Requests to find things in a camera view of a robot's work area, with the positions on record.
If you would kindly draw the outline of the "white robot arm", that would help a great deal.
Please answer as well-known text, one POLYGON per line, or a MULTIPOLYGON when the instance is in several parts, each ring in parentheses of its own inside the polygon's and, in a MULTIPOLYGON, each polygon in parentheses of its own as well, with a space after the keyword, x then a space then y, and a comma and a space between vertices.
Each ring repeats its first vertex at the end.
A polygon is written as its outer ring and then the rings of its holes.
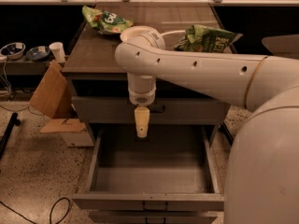
POLYGON ((120 43, 116 63, 251 115, 230 151, 224 224, 299 224, 299 64, 295 59, 169 51, 157 31, 120 43))

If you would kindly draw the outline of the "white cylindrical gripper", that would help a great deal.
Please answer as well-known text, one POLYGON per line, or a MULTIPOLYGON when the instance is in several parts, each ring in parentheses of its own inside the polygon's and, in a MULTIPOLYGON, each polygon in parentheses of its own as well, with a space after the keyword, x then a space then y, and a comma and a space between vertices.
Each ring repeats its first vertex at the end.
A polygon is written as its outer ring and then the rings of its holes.
POLYGON ((135 109, 135 128, 139 138, 145 138, 148 134, 150 123, 150 111, 144 107, 151 105, 155 100, 156 78, 152 76, 139 76, 128 73, 129 99, 135 109))

